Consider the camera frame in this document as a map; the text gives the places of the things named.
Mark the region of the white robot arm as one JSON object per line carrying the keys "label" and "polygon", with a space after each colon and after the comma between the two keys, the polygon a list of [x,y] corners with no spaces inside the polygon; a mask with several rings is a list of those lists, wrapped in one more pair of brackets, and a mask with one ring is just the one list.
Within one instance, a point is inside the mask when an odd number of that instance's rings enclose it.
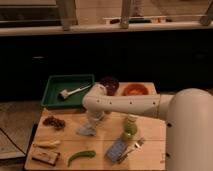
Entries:
{"label": "white robot arm", "polygon": [[188,88],[170,94],[108,96],[94,85],[83,97],[88,120],[97,123],[105,111],[166,123],[165,171],[213,171],[213,95]]}

